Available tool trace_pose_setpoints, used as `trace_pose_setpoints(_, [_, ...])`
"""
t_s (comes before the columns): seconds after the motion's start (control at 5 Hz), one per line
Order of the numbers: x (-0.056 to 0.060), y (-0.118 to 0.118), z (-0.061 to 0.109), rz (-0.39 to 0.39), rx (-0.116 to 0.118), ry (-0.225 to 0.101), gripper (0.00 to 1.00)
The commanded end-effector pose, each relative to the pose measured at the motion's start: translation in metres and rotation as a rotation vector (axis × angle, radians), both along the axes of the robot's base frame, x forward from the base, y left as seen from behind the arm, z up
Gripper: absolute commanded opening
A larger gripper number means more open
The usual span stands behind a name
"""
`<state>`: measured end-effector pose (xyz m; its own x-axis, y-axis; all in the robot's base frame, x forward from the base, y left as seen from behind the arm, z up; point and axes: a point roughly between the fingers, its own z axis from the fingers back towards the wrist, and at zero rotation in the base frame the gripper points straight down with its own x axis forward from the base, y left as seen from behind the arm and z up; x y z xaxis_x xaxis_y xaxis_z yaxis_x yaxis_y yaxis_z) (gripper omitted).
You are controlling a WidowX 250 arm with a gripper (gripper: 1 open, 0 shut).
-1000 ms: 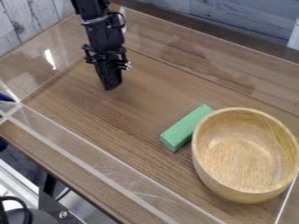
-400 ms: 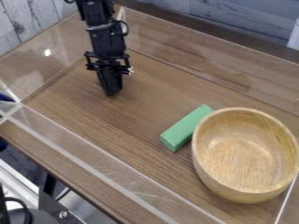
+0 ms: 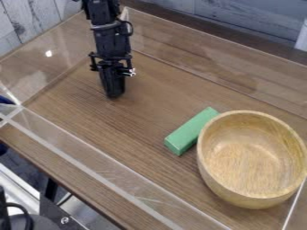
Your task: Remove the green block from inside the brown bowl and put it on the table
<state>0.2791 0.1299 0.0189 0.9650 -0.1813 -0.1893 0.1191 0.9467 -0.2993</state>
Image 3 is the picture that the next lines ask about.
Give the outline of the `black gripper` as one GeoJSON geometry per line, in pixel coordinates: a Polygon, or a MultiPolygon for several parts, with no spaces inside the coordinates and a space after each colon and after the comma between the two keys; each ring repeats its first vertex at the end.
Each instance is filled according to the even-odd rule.
{"type": "Polygon", "coordinates": [[[114,66],[121,60],[127,66],[109,66],[100,68],[100,80],[105,94],[109,98],[124,94],[124,77],[135,76],[136,69],[132,67],[129,37],[133,35],[133,25],[131,23],[106,23],[104,25],[90,25],[96,44],[96,51],[88,54],[90,58],[90,70],[97,71],[96,58],[100,58],[108,65],[114,66]]]}

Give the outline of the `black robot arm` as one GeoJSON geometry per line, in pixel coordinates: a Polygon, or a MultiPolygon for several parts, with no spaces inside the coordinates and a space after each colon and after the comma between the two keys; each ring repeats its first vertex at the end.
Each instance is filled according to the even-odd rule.
{"type": "Polygon", "coordinates": [[[108,98],[124,94],[124,79],[136,74],[132,66],[131,42],[133,25],[120,19],[119,0],[73,0],[81,2],[96,44],[88,53],[89,68],[100,73],[100,81],[108,98]]]}

